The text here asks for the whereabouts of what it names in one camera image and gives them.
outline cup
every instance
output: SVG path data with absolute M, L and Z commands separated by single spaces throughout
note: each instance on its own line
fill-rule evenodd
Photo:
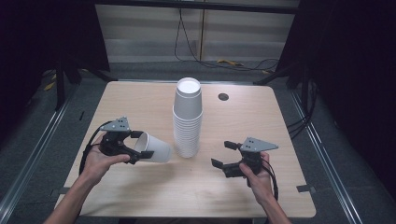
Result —
M 172 149 L 169 144 L 155 138 L 148 133 L 142 133 L 137 139 L 134 145 L 134 150 L 142 151 L 154 151 L 150 159 L 142 159 L 140 161 L 150 161 L 150 162 L 168 162 L 172 157 Z
M 196 119 L 202 110 L 201 84 L 192 77 L 182 78 L 175 93 L 175 115 L 186 120 Z

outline black horizontal bar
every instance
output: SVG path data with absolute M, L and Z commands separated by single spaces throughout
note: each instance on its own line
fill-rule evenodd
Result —
M 247 11 L 264 12 L 276 14 L 296 14 L 299 12 L 297 7 L 268 7 L 258 5 L 240 5 L 225 3 L 208 3 L 195 1 L 149 1 L 149 0 L 78 0 L 81 3 L 93 3 L 97 5 L 111 6 L 135 6 L 135 7 L 173 7 L 191 9 L 210 9 L 221 11 Z

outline forearm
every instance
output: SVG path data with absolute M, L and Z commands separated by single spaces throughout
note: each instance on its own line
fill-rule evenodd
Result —
M 74 223 L 93 186 L 84 175 L 79 176 L 45 223 Z
M 290 224 L 288 217 L 286 216 L 283 209 L 280 207 L 277 200 L 271 194 L 269 195 L 265 201 L 260 202 L 260 205 L 265 211 L 265 214 L 268 216 L 270 223 L 272 224 Z

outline wooden table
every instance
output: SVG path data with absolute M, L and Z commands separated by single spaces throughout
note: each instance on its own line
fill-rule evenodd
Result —
M 126 116 L 132 130 L 174 145 L 172 105 L 176 83 L 110 82 L 92 118 L 65 186 L 78 176 L 82 151 L 104 122 Z M 229 95 L 221 101 L 220 93 Z M 211 165 L 241 160 L 224 141 L 243 143 L 248 136 L 279 145 L 268 151 L 276 172 L 279 202 L 288 217 L 312 217 L 311 195 L 299 193 L 303 173 L 274 92 L 269 87 L 202 84 L 204 116 L 198 154 L 174 152 L 168 163 L 117 164 L 93 188 L 81 214 L 99 217 L 265 217 L 242 177 L 226 178 Z M 126 141 L 129 147 L 133 142 Z

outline gray carpet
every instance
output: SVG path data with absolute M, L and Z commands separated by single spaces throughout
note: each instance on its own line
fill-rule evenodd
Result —
M 250 67 L 257 64 L 245 63 Z M 263 67 L 270 65 L 272 63 L 265 63 Z M 113 63 L 110 67 L 111 76 L 125 79 L 176 81 L 182 77 L 195 77 L 200 81 L 251 84 L 252 81 L 266 77 L 261 71 L 237 72 L 223 68 L 207 68 L 198 63 Z M 104 81 L 89 73 L 82 72 L 82 75 L 84 78 L 8 223 L 40 223 L 52 211 L 58 197 L 52 192 L 64 185 L 106 86 Z M 275 91 L 286 124 L 291 124 L 300 117 L 286 88 L 286 81 L 286 77 L 278 78 L 269 86 Z M 1 147 L 0 195 L 2 198 L 28 159 L 54 112 L 56 89 L 42 91 L 48 82 L 48 78 L 43 79 L 43 85 L 26 108 L 18 129 Z M 362 222 L 396 223 L 395 202 L 388 196 L 366 162 L 350 146 L 342 131 L 335 127 L 332 116 L 320 96 L 314 111 L 313 123 L 356 205 Z M 293 139 L 293 144 L 307 183 L 316 189 L 312 197 L 317 214 L 308 219 L 294 218 L 292 222 L 349 223 L 307 133 L 301 132 Z M 80 217 L 78 223 L 118 223 L 118 219 Z

